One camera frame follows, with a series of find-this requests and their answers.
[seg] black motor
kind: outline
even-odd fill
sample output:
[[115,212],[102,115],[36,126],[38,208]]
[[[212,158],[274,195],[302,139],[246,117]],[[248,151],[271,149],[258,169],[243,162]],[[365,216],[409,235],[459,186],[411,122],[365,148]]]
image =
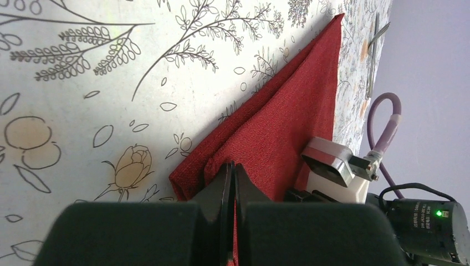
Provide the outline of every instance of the black motor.
[[[423,189],[449,201],[383,200],[385,193],[403,188]],[[462,205],[452,197],[422,184],[411,183],[387,188],[379,196],[369,193],[367,203],[385,212],[401,248],[415,260],[426,260],[434,265],[470,265],[467,217]]]

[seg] branch drawing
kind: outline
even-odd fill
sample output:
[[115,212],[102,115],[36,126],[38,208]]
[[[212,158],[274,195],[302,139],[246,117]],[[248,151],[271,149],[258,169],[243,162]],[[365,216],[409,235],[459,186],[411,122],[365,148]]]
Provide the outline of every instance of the branch drawing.
[[235,101],[233,101],[233,104],[230,104],[230,106],[225,107],[225,112],[222,112],[221,116],[217,119],[219,121],[219,125],[233,115],[237,109],[237,102]]
[[332,6],[331,0],[319,0],[316,5],[316,14],[326,14],[327,18],[330,19],[336,12],[336,9]]
[[340,49],[340,61],[343,61],[345,58],[348,57],[350,53],[351,47],[353,47],[355,43],[355,36],[359,32],[357,31],[357,21],[359,18],[357,17],[357,12],[351,12],[354,10],[359,3],[357,0],[350,0],[345,1],[342,4],[338,5],[338,13],[346,13],[347,15],[344,16],[343,20],[341,21],[341,29],[342,29],[342,40],[341,40],[341,49]]
[[282,53],[282,59],[284,59],[284,62],[288,62],[287,57],[289,57],[289,47],[286,47],[285,45],[285,39],[284,39],[284,47],[279,47],[279,51]]
[[[31,8],[35,8],[34,10],[38,9],[37,5],[39,2],[37,1],[35,0],[30,4]],[[86,53],[107,45],[108,55],[101,59],[93,69],[95,75],[105,75],[118,66],[134,60],[137,55],[141,54],[139,46],[131,40],[130,36],[137,26],[153,24],[98,22],[73,12],[67,8],[63,1],[58,3],[57,1],[49,0],[49,2],[81,18],[83,22],[41,19],[0,13],[0,17],[11,18],[0,23],[0,25],[18,21],[77,25],[77,28],[69,28],[65,32],[58,34],[58,37],[64,41],[62,44],[10,52],[10,60],[12,61],[48,65],[47,68],[36,72],[34,78],[37,81],[69,79],[85,73],[91,69],[89,61],[85,58]],[[120,34],[116,34],[116,36],[110,36],[110,27],[112,26],[129,26],[130,28]],[[13,45],[20,46],[22,43],[21,38],[14,34],[0,35],[1,50],[9,51]]]
[[253,65],[253,69],[250,71],[252,78],[258,77],[258,81],[268,81],[276,75],[278,62],[274,58],[274,53],[270,54],[269,47],[266,52],[263,47],[262,51],[258,51],[254,57],[256,58],[257,64]]
[[[189,2],[192,10],[188,12],[186,6],[181,6],[180,14],[175,16],[176,23],[184,30],[183,35],[178,42],[161,54],[143,74],[134,90],[132,101],[135,99],[143,80],[162,59],[174,63],[177,68],[186,64],[188,59],[192,62],[199,61],[205,69],[210,67],[215,73],[218,66],[213,57],[214,51],[209,52],[205,45],[192,46],[191,37],[195,38],[198,35],[209,37],[212,40],[219,38],[226,42],[230,41],[235,55],[238,55],[243,48],[244,38],[237,35],[237,24],[241,24],[242,31],[248,32],[252,41],[262,38],[259,33],[260,27],[276,38],[279,38],[284,28],[284,19],[280,12],[274,11],[273,17],[269,18],[269,13],[272,11],[271,3],[260,4],[254,8],[253,15],[248,12],[246,16],[241,17],[239,14],[239,9],[242,7],[241,0],[227,0],[224,11],[219,11],[212,5],[214,0],[190,0]],[[209,19],[210,16],[214,17],[213,22],[204,24],[203,18]]]
[[114,183],[108,184],[108,187],[94,199],[95,201],[111,191],[119,192],[118,202],[121,202],[124,196],[128,200],[129,190],[138,188],[139,182],[153,173],[150,172],[152,156],[149,148],[137,144],[126,149],[116,166],[110,161],[102,163],[107,163],[113,168]]
[[312,0],[289,0],[288,20],[292,21],[291,27],[305,27],[305,22],[307,22],[308,9],[311,2]]
[[375,2],[375,1],[365,1],[365,2],[364,2],[364,8],[365,8],[365,10],[367,10],[369,13],[375,14],[375,12],[377,11],[377,9],[379,8],[378,3],[379,3],[379,2]]
[[176,134],[173,134],[173,139],[175,140],[176,142],[176,145],[178,145],[178,147],[174,147],[172,148],[168,154],[166,155],[165,159],[168,159],[170,158],[172,155],[174,155],[175,153],[177,153],[179,150],[180,151],[180,154],[184,157],[188,157],[188,155],[190,154],[189,153],[189,150],[191,149],[192,147],[192,141],[189,137],[184,137],[185,133],[183,132],[181,134],[181,136],[178,136]]
[[171,12],[170,0],[157,0],[157,4],[159,5],[159,7],[161,7],[162,2],[163,4],[166,2],[166,7],[168,8],[168,11]]
[[254,86],[254,90],[251,92],[251,94],[255,94],[259,92],[264,86],[266,85],[266,81],[264,80],[261,83],[258,83]]
[[154,184],[145,192],[144,198],[140,202],[149,202],[150,199],[155,196],[160,190],[157,189],[157,184]]

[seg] flower drawing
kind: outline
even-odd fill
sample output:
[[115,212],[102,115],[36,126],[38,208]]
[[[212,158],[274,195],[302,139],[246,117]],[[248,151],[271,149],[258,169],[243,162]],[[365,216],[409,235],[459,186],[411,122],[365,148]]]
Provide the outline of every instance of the flower drawing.
[[[14,93],[0,103],[0,121],[8,119],[16,112],[15,106],[20,100],[20,93]],[[62,155],[48,123],[39,116],[17,116],[11,119],[3,129],[3,137],[7,145],[0,145],[0,165],[5,166],[7,153],[13,161],[13,167],[27,184],[39,192],[51,193],[47,182],[36,173],[57,164]],[[14,159],[14,152],[21,152],[20,158]]]
[[122,201],[124,195],[128,200],[129,190],[138,187],[139,182],[153,173],[150,172],[152,156],[150,155],[149,148],[137,144],[126,149],[116,166],[110,161],[104,161],[103,163],[113,167],[114,183],[109,184],[95,200],[111,191],[118,191],[120,193],[118,202]]

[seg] red fabric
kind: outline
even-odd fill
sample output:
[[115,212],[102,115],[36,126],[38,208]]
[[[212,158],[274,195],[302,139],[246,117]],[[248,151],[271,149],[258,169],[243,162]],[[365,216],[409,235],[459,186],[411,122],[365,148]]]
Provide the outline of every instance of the red fabric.
[[333,136],[343,16],[334,17],[170,174],[179,200],[190,200],[232,160],[274,201],[294,185],[305,188],[309,170],[301,151],[314,136]]

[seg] leaf drawing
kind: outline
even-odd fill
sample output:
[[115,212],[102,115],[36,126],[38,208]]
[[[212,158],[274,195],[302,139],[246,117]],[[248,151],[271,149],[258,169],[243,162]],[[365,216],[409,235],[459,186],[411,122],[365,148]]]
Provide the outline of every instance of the leaf drawing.
[[13,166],[16,168],[21,178],[25,180],[26,183],[34,187],[37,191],[41,191],[47,194],[51,193],[50,188],[35,173],[19,165]]
[[168,159],[170,156],[175,154],[178,151],[178,148],[172,148],[171,151],[165,156],[165,159]]
[[160,104],[160,108],[165,112],[173,111],[177,106],[178,105],[174,103],[168,103],[168,102]]
[[91,97],[95,97],[95,96],[97,96],[99,93],[100,93],[99,90],[90,91],[90,92],[87,93],[85,96],[83,96],[83,99],[88,99],[88,98],[91,98]]
[[18,11],[24,11],[26,9],[26,4],[24,0],[15,0],[13,5]]
[[11,248],[18,258],[33,262],[36,259],[42,244],[43,242],[39,240],[29,240],[12,245]]
[[34,15],[39,15],[42,13],[43,7],[41,6],[39,0],[34,0],[29,4],[29,11]]
[[101,127],[93,137],[93,148],[98,148],[105,145],[107,141],[113,136],[114,126],[105,125]]
[[[17,21],[16,19],[11,19],[6,21],[6,23],[10,21]],[[2,51],[10,51],[12,46],[21,46],[23,44],[23,40],[20,37],[16,36],[15,34],[9,33],[0,33],[0,50]]]
[[18,102],[19,96],[20,93],[14,93],[7,97],[0,105],[0,115],[6,115],[13,110],[14,106]]
[[240,90],[241,91],[246,91],[247,90],[247,83],[246,82],[242,82],[240,84]]
[[176,23],[183,30],[180,40],[161,54],[143,74],[134,90],[132,101],[143,80],[162,59],[174,63],[177,68],[188,61],[199,61],[203,68],[210,68],[214,73],[216,72],[218,66],[214,51],[206,49],[205,45],[198,47],[192,45],[190,38],[207,37],[229,42],[232,44],[235,55],[239,55],[243,48],[244,36],[238,35],[237,27],[241,27],[238,32],[248,33],[251,41],[260,40],[263,37],[260,29],[279,38],[284,28],[284,19],[280,12],[273,11],[270,17],[271,3],[255,6],[254,12],[246,16],[239,13],[242,7],[241,0],[226,1],[225,8],[221,10],[213,5],[214,0],[190,0],[189,3],[190,8],[182,5],[175,15]]
[[160,198],[160,201],[161,202],[171,202],[171,201],[175,201],[175,199],[173,197],[164,197],[164,198]]
[[173,134],[173,138],[175,139],[176,144],[180,144],[180,137],[178,137],[178,135]]
[[5,219],[11,223],[16,223],[19,222],[23,219],[23,217],[17,215],[17,214],[9,214],[5,216]]
[[235,74],[237,74],[237,75],[241,75],[241,74],[245,73],[245,68],[239,66],[239,67],[235,68],[233,70],[233,72],[235,72]]
[[134,133],[140,132],[142,130],[145,130],[147,127],[149,127],[149,124],[140,124],[136,125],[135,128],[132,129]]

